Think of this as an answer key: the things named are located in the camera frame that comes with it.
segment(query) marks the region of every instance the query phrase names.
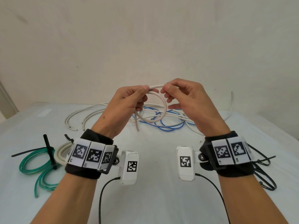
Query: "white tabletop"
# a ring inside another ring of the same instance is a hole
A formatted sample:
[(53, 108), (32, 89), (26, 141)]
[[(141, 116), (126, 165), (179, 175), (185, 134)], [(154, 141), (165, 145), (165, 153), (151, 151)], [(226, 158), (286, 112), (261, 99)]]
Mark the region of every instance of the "white tabletop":
[[(25, 155), (11, 158), (12, 154), (43, 147), (43, 134), (47, 134), (50, 145), (58, 147), (66, 142), (64, 134), (71, 138), (80, 137), (81, 120), (92, 111), (77, 114), (70, 120), (79, 131), (70, 131), (63, 122), (67, 115), (88, 105), (65, 105), (35, 103), (27, 110), (0, 124), (0, 217), (1, 223), (29, 223), (50, 192), (39, 189), (35, 199), (33, 188), (38, 175), (26, 176), (18, 166)], [(51, 109), (44, 117), (38, 115)], [(86, 124), (90, 128), (98, 118), (92, 117)], [(178, 120), (165, 119), (166, 123)], [(289, 223), (297, 223), (299, 202), (299, 142), (269, 124), (271, 136), (265, 127), (262, 130), (251, 124), (238, 113), (232, 113), (226, 121), (232, 130), (243, 135), (247, 142), (267, 156), (276, 155), (269, 167), (262, 169), (276, 182), (275, 191), (267, 191)], [(111, 182), (104, 190), (102, 200), (102, 223), (228, 223), (225, 210), (216, 189), (205, 179), (196, 177), (193, 182), (183, 182), (178, 178), (176, 147), (193, 146), (199, 150), (203, 137), (183, 127), (170, 133), (162, 132), (147, 124), (139, 124), (137, 132), (134, 123), (114, 139), (120, 152), (133, 150), (140, 154), (138, 178), (135, 185), (121, 186)], [(29, 168), (40, 166), (48, 160), (47, 155), (36, 158)], [(205, 171), (196, 165), (196, 172), (208, 177), (219, 188), (217, 174)], [(54, 171), (48, 181), (57, 183), (64, 175), (64, 169)], [(98, 222), (98, 201), (103, 185), (117, 177), (118, 167), (112, 167), (108, 175), (102, 175), (97, 183), (89, 224)]]

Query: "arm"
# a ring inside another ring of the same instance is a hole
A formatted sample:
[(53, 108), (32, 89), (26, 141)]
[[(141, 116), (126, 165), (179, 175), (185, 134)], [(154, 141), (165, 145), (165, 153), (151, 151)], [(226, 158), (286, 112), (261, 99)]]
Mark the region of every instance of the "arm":
[[(179, 104), (168, 108), (182, 109), (206, 137), (230, 133), (201, 84), (175, 79), (165, 84), (161, 93), (165, 94), (168, 103), (176, 98)], [(231, 224), (287, 224), (254, 175), (219, 176), (219, 181)]]
[[(134, 110), (141, 111), (149, 86), (118, 89), (107, 108), (91, 128), (113, 139), (127, 124)], [(31, 224), (84, 224), (89, 218), (97, 180), (69, 173), (39, 210)]]

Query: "hand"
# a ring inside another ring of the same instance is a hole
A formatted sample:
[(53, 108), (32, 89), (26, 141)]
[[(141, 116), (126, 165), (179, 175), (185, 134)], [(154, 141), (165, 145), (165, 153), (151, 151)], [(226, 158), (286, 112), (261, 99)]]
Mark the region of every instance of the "hand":
[(182, 109), (206, 137), (230, 132), (200, 83), (174, 79), (163, 86), (161, 93), (165, 94), (167, 103), (177, 99), (179, 104), (170, 105), (168, 108)]
[(142, 111), (149, 88), (148, 85), (119, 88), (91, 130), (113, 139), (123, 130), (135, 109)]

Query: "coiled green cable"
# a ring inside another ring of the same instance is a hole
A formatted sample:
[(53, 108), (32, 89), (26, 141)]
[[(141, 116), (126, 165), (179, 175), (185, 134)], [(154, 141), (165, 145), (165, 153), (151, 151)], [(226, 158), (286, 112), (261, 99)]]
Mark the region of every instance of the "coiled green cable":
[(21, 173), (26, 175), (33, 175), (37, 173), (41, 173), (39, 177), (37, 178), (35, 185), (34, 185), (34, 197), (38, 198), (37, 194), (37, 186), (39, 185), (40, 188), (48, 190), (48, 191), (54, 191), (54, 189), (58, 186), (57, 184), (49, 184), (46, 182), (47, 176), (54, 170), (53, 166), (51, 164), (51, 161), (48, 160), (44, 165), (35, 168), (35, 169), (27, 169), (27, 165), (30, 161), (32, 161), (34, 158), (42, 155), (47, 154), (47, 147), (41, 148), (39, 150), (33, 151), (29, 155), (27, 155), (22, 162), (20, 163), (19, 170)]

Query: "person's left hand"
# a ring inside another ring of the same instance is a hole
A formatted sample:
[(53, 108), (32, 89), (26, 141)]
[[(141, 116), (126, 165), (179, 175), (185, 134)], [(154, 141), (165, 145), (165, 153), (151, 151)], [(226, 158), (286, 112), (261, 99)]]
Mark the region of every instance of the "person's left hand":
[(149, 88), (148, 85), (119, 88), (91, 130), (113, 139), (123, 130), (135, 109), (142, 111)]

